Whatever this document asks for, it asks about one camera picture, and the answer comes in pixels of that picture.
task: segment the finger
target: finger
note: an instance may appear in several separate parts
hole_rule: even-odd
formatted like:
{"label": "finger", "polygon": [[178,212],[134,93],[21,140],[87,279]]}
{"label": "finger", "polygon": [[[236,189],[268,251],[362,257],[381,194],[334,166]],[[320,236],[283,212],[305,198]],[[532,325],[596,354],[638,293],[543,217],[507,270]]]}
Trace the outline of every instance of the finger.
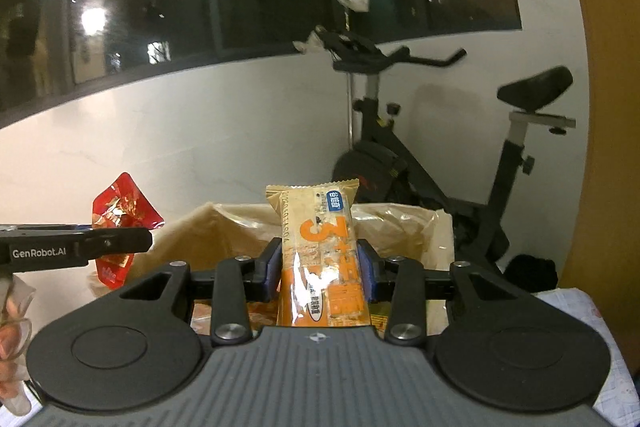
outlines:
{"label": "finger", "polygon": [[9,400],[18,396],[22,382],[0,382],[0,399]]}
{"label": "finger", "polygon": [[24,385],[21,383],[17,384],[15,391],[15,396],[4,400],[3,404],[11,414],[15,416],[25,416],[31,411],[31,402],[24,392]]}
{"label": "finger", "polygon": [[0,359],[6,360],[18,351],[20,333],[20,326],[17,323],[0,327]]}
{"label": "finger", "polygon": [[18,366],[14,362],[0,362],[0,382],[20,380],[16,376]]}
{"label": "finger", "polygon": [[14,275],[11,293],[6,300],[6,311],[11,318],[21,319],[33,300],[35,290],[19,277]]}
{"label": "finger", "polygon": [[20,318],[20,307],[11,297],[7,298],[5,307],[7,314],[12,319]]}

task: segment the black cloth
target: black cloth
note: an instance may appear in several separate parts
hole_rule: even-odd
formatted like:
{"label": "black cloth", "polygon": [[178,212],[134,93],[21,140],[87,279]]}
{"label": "black cloth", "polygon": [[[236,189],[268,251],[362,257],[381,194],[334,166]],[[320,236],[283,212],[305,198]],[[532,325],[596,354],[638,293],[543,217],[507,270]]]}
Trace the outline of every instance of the black cloth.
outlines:
{"label": "black cloth", "polygon": [[552,290],[558,285],[556,263],[526,254],[511,259],[504,277],[511,284],[530,293]]}

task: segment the snack bar package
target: snack bar package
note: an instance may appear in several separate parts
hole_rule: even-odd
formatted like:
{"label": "snack bar package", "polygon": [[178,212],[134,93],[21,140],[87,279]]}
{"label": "snack bar package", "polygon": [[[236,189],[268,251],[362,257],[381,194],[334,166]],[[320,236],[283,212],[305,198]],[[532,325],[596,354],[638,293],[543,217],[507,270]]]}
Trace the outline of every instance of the snack bar package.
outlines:
{"label": "snack bar package", "polygon": [[350,212],[357,189],[357,180],[267,187],[267,199],[282,219],[278,325],[370,324]]}
{"label": "snack bar package", "polygon": [[[94,229],[145,227],[155,230],[164,219],[151,206],[127,172],[123,172],[94,200],[92,226]],[[136,252],[103,255],[95,260],[98,279],[111,290],[120,288],[127,278]]]}

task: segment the adjustment knob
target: adjustment knob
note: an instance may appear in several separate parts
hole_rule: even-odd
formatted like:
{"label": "adjustment knob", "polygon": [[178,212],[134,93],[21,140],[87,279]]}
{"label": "adjustment knob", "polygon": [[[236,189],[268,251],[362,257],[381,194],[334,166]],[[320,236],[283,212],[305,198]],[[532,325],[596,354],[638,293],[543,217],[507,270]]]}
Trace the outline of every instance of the adjustment knob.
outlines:
{"label": "adjustment knob", "polygon": [[386,113],[389,116],[398,116],[400,114],[400,104],[396,102],[389,102],[386,104]]}
{"label": "adjustment knob", "polygon": [[524,172],[527,176],[531,174],[533,170],[533,165],[536,164],[536,159],[532,156],[527,156],[527,158],[522,162],[522,172]]}

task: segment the ribbed gray surface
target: ribbed gray surface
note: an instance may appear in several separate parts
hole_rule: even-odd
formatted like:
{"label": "ribbed gray surface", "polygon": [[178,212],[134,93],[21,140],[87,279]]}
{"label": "ribbed gray surface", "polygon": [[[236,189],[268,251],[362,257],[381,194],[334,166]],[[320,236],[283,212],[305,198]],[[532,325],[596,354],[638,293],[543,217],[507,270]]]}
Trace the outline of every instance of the ribbed gray surface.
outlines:
{"label": "ribbed gray surface", "polygon": [[[326,335],[314,341],[314,333]],[[415,427],[608,425],[590,407],[523,416],[490,409],[446,385],[420,350],[373,328],[264,328],[213,352],[186,388],[137,412],[88,416],[47,406],[29,427]]]}

